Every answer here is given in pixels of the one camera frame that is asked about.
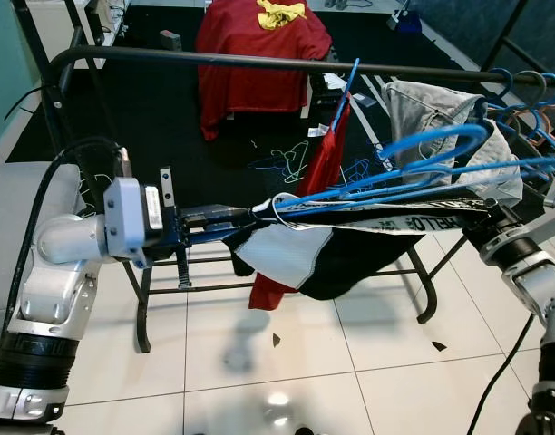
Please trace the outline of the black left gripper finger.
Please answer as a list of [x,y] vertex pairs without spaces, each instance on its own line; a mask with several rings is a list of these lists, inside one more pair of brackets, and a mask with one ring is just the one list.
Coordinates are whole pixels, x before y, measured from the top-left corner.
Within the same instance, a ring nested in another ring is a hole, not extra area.
[[225,245],[240,245],[245,243],[254,232],[260,229],[260,224],[248,227],[192,227],[191,244],[224,243]]
[[253,208],[215,207],[204,214],[204,223],[206,225],[252,225],[257,221],[274,218],[275,214],[270,208],[253,210]]

